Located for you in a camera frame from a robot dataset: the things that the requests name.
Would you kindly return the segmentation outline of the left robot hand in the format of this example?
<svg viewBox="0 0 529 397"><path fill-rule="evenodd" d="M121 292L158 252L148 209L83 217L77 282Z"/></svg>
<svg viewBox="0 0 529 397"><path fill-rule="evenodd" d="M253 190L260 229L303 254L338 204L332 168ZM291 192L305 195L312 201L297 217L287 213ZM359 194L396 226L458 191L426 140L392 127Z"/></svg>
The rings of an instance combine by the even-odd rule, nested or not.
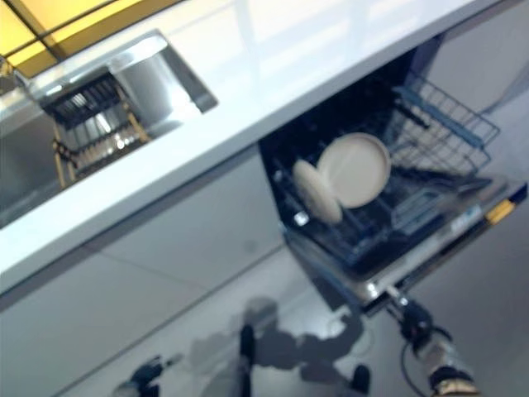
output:
<svg viewBox="0 0 529 397"><path fill-rule="evenodd" d="M117 385L110 394L111 397L148 397L159 396L160 386L156 383L164 371L183 360L182 353L163 358L154 356L142 363L132 373L131 377Z"/></svg>

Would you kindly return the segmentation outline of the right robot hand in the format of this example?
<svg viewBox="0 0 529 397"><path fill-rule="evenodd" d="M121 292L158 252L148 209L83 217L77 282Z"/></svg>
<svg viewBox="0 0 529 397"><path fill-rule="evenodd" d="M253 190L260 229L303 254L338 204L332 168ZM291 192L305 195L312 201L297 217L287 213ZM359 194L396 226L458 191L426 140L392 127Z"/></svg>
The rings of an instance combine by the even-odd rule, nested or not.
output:
<svg viewBox="0 0 529 397"><path fill-rule="evenodd" d="M430 312L417 301L394 286L389 286L386 292L389 296L387 310L397 320L400 333L415 352L424 348L435 334L452 341L452 336L444 328L436 326Z"/></svg>

